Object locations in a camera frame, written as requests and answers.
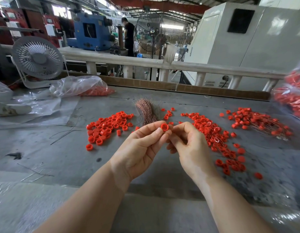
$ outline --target white desk fan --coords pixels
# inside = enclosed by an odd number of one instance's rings
[[[24,85],[30,89],[51,86],[57,80],[50,79],[63,70],[63,58],[59,50],[49,41],[34,36],[22,37],[14,43],[12,62]],[[32,82],[28,76],[44,80]]]

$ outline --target black shirt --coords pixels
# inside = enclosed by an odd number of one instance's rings
[[[134,46],[134,30],[135,26],[132,23],[127,23],[125,25],[126,32],[126,39],[125,39],[125,48],[133,48]]]

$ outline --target person's right hand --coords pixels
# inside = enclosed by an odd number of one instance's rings
[[[199,178],[218,175],[204,134],[191,123],[184,122],[174,126],[167,142],[167,149],[171,154],[179,153],[183,169],[195,183]]]

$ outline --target hand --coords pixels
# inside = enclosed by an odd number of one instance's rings
[[[218,175],[210,158],[204,134],[191,123],[184,122],[174,126],[167,142],[167,149],[171,154],[178,151],[183,169],[195,183],[200,177]]]
[[[172,125],[169,125],[169,130],[163,132],[163,123],[166,122],[150,123],[129,135],[110,159],[112,170],[117,172],[117,176],[121,173],[132,181],[147,170],[156,153],[172,133]]]

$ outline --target black hair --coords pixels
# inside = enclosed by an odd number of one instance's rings
[[[125,17],[122,18],[122,23],[123,23],[124,21],[128,22],[128,20],[127,20]]]

